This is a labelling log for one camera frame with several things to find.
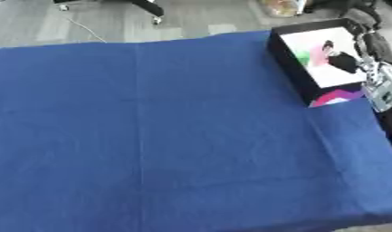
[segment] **pink object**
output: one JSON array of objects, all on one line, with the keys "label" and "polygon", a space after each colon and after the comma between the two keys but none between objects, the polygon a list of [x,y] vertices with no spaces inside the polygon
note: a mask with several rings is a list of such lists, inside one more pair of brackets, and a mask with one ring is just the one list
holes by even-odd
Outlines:
[{"label": "pink object", "polygon": [[321,66],[323,64],[328,63],[327,56],[322,51],[321,45],[313,47],[310,50],[310,61],[311,61],[311,65],[314,67]]},{"label": "pink object", "polygon": [[341,98],[345,100],[353,100],[357,98],[361,98],[363,96],[362,91],[357,92],[348,92],[344,90],[335,90],[332,92],[328,92],[320,96],[313,104],[313,107],[318,107],[322,105],[326,105],[328,102],[335,100],[336,98]]}]

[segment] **office chair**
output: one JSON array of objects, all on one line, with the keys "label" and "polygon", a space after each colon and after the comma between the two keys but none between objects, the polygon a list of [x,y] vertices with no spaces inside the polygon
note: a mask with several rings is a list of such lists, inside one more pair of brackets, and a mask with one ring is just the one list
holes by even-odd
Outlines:
[{"label": "office chair", "polygon": [[[55,4],[59,5],[59,9],[61,11],[69,11],[70,7],[66,3],[76,2],[76,1],[79,0],[53,0]],[[162,23],[165,12],[162,7],[154,3],[155,0],[129,0],[129,1],[132,4],[137,5],[143,10],[151,13],[153,15],[152,23],[154,25],[158,25]]]},{"label": "office chair", "polygon": [[378,0],[315,0],[310,5],[307,5],[304,9],[304,13],[312,13],[316,8],[335,5],[339,8],[339,17],[345,16],[350,9],[358,9],[375,20],[375,28],[379,28],[381,24],[380,15],[376,12],[376,3]]}]

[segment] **table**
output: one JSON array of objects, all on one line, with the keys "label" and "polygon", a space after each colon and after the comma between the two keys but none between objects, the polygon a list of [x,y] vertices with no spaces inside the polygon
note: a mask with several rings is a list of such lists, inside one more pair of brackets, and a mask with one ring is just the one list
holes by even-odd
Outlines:
[{"label": "table", "polygon": [[367,101],[306,108],[267,36],[0,49],[0,232],[392,221]]}]

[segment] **floor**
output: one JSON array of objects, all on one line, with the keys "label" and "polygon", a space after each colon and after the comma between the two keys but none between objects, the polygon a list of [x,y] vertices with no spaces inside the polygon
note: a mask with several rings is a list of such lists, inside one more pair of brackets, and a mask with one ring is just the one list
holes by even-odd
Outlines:
[{"label": "floor", "polygon": [[[149,42],[197,38],[210,34],[270,29],[335,17],[320,10],[294,18],[271,18],[259,0],[159,0],[166,10],[166,21],[154,26],[150,15],[123,0],[84,2],[60,12],[50,0],[6,0],[0,2],[0,47],[66,44],[99,41],[78,24],[89,27],[109,43]],[[382,34],[392,45],[392,8],[380,2]],[[352,11],[349,17],[367,21]],[[355,227],[339,232],[392,232],[392,225]]]}]

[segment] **chair wheel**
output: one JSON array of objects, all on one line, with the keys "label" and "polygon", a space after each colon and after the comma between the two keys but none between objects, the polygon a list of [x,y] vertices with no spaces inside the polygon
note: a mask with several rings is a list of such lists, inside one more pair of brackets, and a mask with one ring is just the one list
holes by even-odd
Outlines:
[{"label": "chair wheel", "polygon": [[153,25],[159,25],[159,24],[161,24],[162,22],[163,22],[162,17],[156,17],[156,16],[153,16],[153,17],[152,17],[152,24],[153,24]]},{"label": "chair wheel", "polygon": [[59,5],[59,10],[60,11],[69,11],[70,8],[68,5]]}]

